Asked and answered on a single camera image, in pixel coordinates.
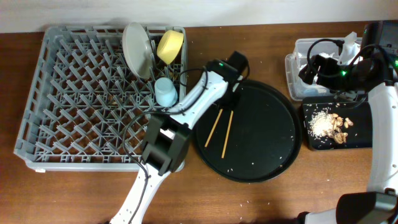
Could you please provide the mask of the light blue plastic cup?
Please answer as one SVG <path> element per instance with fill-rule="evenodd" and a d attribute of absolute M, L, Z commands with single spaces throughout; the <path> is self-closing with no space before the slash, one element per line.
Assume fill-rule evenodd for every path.
<path fill-rule="evenodd" d="M 177 102 L 177 91 L 171 79 L 162 77 L 155 82 L 155 99 L 163 107 L 171 107 Z"/>

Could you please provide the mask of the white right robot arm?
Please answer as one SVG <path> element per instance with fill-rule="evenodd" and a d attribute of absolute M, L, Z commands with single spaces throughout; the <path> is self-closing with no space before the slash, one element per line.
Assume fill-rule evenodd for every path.
<path fill-rule="evenodd" d="M 336 208 L 303 212 L 297 223 L 397 223 L 397 22 L 371 22 L 359 50 L 354 39 L 331 39 L 339 59 L 306 55 L 299 77 L 339 95 L 362 91 L 373 126 L 372 164 L 365 192 L 344 194 Z"/>

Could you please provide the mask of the yellow plastic bowl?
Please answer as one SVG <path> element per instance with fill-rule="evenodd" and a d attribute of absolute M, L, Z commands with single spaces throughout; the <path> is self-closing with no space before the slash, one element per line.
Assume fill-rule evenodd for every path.
<path fill-rule="evenodd" d="M 168 30 L 161 38 L 157 56 L 167 65 L 170 65 L 177 57 L 182 48 L 184 34 L 174 30 Z"/>

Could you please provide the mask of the wooden chopstick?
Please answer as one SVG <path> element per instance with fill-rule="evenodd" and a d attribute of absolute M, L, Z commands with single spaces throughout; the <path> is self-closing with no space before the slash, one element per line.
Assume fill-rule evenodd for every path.
<path fill-rule="evenodd" d="M 228 145 L 228 138 L 229 138 L 229 133 L 230 133 L 230 129 L 231 129 L 231 124 L 233 121 L 233 115 L 234 115 L 234 111 L 231 110 L 230 115 L 229 115 L 229 121 L 228 121 L 228 125 L 227 125 L 227 130 L 226 130 L 226 136 L 224 139 L 224 144 L 223 144 L 223 151 L 221 154 L 221 158 L 224 159 L 225 157 L 225 153 L 226 153 L 226 148 Z"/>
<path fill-rule="evenodd" d="M 217 117 L 216 117 L 216 120 L 215 120 L 215 122 L 214 122 L 214 124 L 213 124 L 213 126 L 212 126 L 212 129 L 211 129 L 211 131 L 210 131 L 210 133 L 209 133 L 209 136 L 208 136 L 208 138 L 207 138 L 207 140 L 206 140 L 205 148 L 208 147 L 208 145 L 209 145 L 209 143 L 210 143 L 210 141 L 211 141 L 211 138 L 212 138 L 213 133 L 214 133 L 216 127 L 217 127 L 218 121 L 219 121 L 219 119 L 220 119 L 222 113 L 223 113 L 223 109 L 220 109 L 220 110 L 219 110 L 219 113 L 218 113 L 218 115 L 217 115 Z"/>

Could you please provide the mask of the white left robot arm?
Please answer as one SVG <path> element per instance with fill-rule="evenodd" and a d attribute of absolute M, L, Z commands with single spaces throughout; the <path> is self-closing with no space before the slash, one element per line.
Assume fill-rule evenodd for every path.
<path fill-rule="evenodd" d="M 249 61 L 240 52 L 227 60 L 214 59 L 201 68 L 201 77 L 182 101 L 167 111 L 150 111 L 139 171 L 123 205 L 110 220 L 142 223 L 163 181 L 183 164 L 197 121 L 213 103 L 230 103 L 238 85 L 249 76 Z"/>

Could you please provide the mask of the grey round plate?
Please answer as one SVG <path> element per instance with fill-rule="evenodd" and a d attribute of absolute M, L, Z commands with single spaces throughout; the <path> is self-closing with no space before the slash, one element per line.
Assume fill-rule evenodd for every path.
<path fill-rule="evenodd" d="M 122 47 L 131 72 L 138 78 L 149 79 L 152 47 L 145 29 L 139 23 L 132 22 L 124 28 Z"/>

